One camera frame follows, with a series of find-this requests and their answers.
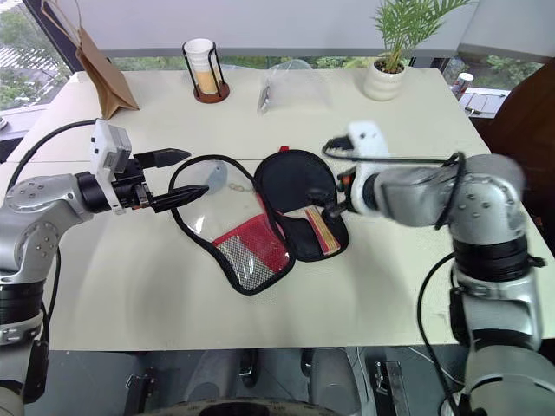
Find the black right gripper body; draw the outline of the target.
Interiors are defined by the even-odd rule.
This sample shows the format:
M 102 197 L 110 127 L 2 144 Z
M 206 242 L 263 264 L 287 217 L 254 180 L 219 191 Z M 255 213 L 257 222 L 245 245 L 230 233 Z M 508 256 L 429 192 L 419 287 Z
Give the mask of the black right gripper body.
M 356 178 L 356 169 L 354 167 L 351 167 L 346 171 L 338 173 L 336 178 L 336 189 L 339 193 L 342 193 L 344 195 L 344 204 L 346 206 L 352 206 L 351 189 Z

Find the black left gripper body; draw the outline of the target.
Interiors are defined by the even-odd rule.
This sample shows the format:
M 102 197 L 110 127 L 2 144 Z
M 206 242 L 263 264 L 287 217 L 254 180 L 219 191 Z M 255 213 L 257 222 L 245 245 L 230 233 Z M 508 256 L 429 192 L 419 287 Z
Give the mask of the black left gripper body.
M 115 195 L 123 208 L 147 208 L 153 194 L 150 192 L 144 170 L 153 167 L 153 156 L 135 154 L 127 161 L 123 172 L 116 173 L 112 182 Z

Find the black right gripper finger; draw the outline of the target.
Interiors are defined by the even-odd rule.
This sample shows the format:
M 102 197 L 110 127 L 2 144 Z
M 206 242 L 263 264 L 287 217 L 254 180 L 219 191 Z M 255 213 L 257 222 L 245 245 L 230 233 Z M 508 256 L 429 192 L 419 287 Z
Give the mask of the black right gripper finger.
M 323 190 L 310 189 L 307 192 L 307 198 L 313 205 L 323 207 L 322 216 L 326 218 L 337 218 L 348 210 L 346 202 L 337 202 L 334 197 Z
M 322 148 L 323 153 L 331 151 L 346 151 L 351 152 L 354 150 L 354 145 L 348 135 L 336 136 L 329 139 Z

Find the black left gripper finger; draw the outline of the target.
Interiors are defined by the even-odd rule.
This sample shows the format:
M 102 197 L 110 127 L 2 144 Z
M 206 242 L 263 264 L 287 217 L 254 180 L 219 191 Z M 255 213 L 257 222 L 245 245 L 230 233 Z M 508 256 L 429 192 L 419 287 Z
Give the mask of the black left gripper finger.
M 149 206 L 156 212 L 171 211 L 192 203 L 209 191 L 207 185 L 186 185 L 172 189 L 165 194 L 152 196 Z
M 173 166 L 185 159 L 191 154 L 176 148 L 165 148 L 144 153 L 136 153 L 134 159 L 137 161 L 141 169 L 162 168 Z

